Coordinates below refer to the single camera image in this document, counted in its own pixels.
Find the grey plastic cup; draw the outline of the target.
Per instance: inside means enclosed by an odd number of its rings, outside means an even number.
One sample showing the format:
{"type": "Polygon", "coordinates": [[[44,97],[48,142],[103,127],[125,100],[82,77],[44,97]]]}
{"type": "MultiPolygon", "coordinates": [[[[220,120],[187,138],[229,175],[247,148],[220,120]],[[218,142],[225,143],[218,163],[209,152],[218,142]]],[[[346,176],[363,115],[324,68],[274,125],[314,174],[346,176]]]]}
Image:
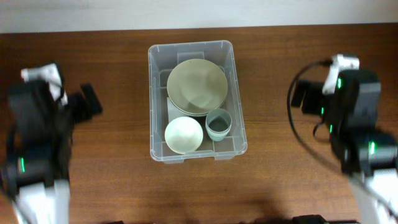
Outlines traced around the grey plastic cup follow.
{"type": "Polygon", "coordinates": [[[212,129],[214,131],[230,130],[232,126],[232,117],[225,109],[218,108],[207,114],[205,126],[206,129],[212,129]]]}

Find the white small bowl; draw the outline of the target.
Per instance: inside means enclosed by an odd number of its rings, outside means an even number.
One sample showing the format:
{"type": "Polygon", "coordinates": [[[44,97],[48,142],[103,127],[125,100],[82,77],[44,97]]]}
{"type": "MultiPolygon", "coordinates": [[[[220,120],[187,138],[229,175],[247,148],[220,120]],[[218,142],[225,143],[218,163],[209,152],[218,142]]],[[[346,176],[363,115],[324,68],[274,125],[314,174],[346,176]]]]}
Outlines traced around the white small bowl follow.
{"type": "Polygon", "coordinates": [[[191,117],[173,119],[165,129],[165,142],[178,154],[196,151],[203,141],[203,129],[199,122],[191,117]]]}

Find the beige bowl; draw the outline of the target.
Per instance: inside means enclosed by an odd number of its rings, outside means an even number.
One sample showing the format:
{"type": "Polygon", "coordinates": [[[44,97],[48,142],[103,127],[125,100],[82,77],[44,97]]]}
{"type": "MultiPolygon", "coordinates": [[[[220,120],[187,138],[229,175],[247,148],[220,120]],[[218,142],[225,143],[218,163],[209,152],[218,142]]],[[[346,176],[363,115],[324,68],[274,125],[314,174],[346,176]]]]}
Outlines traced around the beige bowl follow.
{"type": "Polygon", "coordinates": [[[225,112],[221,108],[225,99],[221,100],[219,96],[213,96],[212,94],[205,93],[203,95],[178,98],[169,96],[168,99],[179,112],[187,116],[204,117],[225,112]]]}

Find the cream white bowl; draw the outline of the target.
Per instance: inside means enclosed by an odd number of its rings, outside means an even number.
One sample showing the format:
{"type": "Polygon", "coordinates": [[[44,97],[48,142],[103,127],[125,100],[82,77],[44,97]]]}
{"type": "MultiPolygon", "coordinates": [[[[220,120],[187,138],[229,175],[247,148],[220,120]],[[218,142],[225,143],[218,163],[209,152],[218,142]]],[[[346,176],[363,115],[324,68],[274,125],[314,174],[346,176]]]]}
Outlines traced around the cream white bowl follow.
{"type": "Polygon", "coordinates": [[[181,112],[203,116],[219,108],[228,94],[224,71],[205,59],[189,59],[178,64],[167,79],[167,93],[181,112]]]}

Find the cream plastic cup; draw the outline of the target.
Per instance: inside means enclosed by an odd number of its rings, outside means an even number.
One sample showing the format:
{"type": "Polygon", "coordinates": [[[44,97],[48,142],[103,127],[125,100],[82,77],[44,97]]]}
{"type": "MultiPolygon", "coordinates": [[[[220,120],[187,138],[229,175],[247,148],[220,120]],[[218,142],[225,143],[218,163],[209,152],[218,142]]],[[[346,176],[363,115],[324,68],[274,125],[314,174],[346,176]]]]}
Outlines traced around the cream plastic cup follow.
{"type": "Polygon", "coordinates": [[[212,129],[207,129],[207,133],[209,136],[213,136],[214,138],[224,138],[229,133],[229,129],[224,131],[214,131],[212,129]]]}

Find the mint green cup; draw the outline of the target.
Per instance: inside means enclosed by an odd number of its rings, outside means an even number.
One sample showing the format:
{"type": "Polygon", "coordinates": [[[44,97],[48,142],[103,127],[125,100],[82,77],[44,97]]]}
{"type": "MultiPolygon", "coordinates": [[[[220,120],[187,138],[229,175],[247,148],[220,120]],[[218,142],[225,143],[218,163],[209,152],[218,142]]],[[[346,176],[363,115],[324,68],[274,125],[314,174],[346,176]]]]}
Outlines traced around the mint green cup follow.
{"type": "Polygon", "coordinates": [[[222,141],[225,137],[224,136],[210,136],[213,141],[222,141]]]}

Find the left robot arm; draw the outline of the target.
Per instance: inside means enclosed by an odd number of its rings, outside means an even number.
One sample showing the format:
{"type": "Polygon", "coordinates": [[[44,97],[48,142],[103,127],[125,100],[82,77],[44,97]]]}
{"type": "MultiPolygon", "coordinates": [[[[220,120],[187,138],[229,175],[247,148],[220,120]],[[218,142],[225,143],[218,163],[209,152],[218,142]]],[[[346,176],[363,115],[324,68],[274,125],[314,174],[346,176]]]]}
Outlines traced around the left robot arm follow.
{"type": "Polygon", "coordinates": [[[103,111],[92,85],[80,88],[66,105],[44,80],[21,83],[7,93],[15,124],[7,136],[1,191],[19,223],[69,222],[74,126],[103,111]]]}

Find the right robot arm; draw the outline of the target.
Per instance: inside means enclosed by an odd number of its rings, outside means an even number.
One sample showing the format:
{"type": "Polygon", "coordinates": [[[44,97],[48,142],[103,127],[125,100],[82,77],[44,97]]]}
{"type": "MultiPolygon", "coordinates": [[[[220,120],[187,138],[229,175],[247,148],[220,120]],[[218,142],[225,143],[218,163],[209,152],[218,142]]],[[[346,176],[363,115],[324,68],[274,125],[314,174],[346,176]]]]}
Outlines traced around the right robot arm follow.
{"type": "Polygon", "coordinates": [[[377,128],[381,94],[378,76],[369,70],[343,70],[331,96],[320,84],[295,77],[287,107],[310,105],[328,126],[329,142],[340,162],[336,172],[349,180],[363,223],[397,223],[397,140],[377,128]]]}

